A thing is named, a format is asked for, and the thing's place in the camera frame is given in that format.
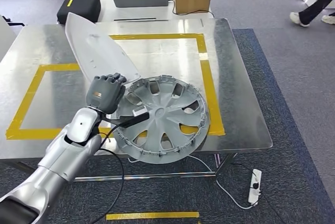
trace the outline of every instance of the sticker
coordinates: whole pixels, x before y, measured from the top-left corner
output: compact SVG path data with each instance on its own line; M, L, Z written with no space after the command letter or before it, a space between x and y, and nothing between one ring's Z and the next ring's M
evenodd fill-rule
M68 7L71 6L71 4L72 3L73 0L69 0L68 3Z

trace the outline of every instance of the blue carpet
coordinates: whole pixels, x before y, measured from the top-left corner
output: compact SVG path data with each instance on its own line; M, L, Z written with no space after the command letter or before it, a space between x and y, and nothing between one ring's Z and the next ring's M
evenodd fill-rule
M285 223L335 223L335 211L304 145L290 110L278 87L252 29L233 31L247 71L273 140L273 147L260 153L241 153L235 162L262 170L261 191ZM214 168L212 155L198 157ZM186 158L167 165L123 161L126 174L205 171L202 164ZM26 176L0 164L0 195ZM118 175L118 164L109 157L91 159L82 175ZM242 206L247 201L251 174L231 165L219 181ZM88 223L108 208L119 182L74 183L60 195L47 223ZM282 223L266 200L250 210L241 210L211 179L188 178L126 181L112 209L114 213L148 211L198 211L199 218L118 220L100 223Z

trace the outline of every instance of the white plastic cover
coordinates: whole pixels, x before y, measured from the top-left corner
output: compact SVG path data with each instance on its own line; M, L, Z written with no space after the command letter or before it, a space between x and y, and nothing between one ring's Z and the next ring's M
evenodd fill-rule
M122 48L87 19L69 13L65 33L80 69L90 82L94 76L116 72L125 76L126 84L140 77Z

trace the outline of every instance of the white table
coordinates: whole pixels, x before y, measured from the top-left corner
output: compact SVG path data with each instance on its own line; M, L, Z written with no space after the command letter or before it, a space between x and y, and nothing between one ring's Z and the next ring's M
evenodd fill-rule
M213 18L211 13L196 13L185 16L175 15L172 12L174 8L173 2L169 2L169 5L165 7L138 8L117 8L115 6L114 0L100 0L100 2L101 12L99 16L99 22L150 18L153 18L152 20Z

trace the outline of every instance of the floor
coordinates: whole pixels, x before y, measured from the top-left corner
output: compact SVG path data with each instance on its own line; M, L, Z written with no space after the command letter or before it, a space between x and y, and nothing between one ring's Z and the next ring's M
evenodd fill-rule
M262 194L258 205L250 210L239 209L211 178L125 181L124 190L112 213L195 211L198 212L199 217L102 220L99 223L282 223L272 209L274 208L284 223L335 224L335 209L324 188L320 186L321 180L315 173L313 162L287 110L287 104L254 30L234 29L232 32L269 128L273 147L266 152L239 153L234 162L245 167L229 165L217 180L237 202L246 207L252 174L250 169L257 167L262 171ZM197 156L211 169L215 168L213 155ZM36 162L29 161L29 164L35 166ZM189 157L165 165L129 163L124 159L123 165L126 174L207 171L203 164ZM2 163L0 163L0 171L0 195L26 177ZM98 156L90 159L80 176L119 175L119 172L117 160L110 156ZM60 195L60 199L46 223L88 223L88 220L104 212L115 196L119 185L119 181L72 183Z
M26 24L52 24L63 1L0 0L0 13ZM309 28L288 19L290 11L305 7L302 0L211 0L216 17L227 18L234 29L255 31L335 205L335 27L320 21L330 11L324 11Z

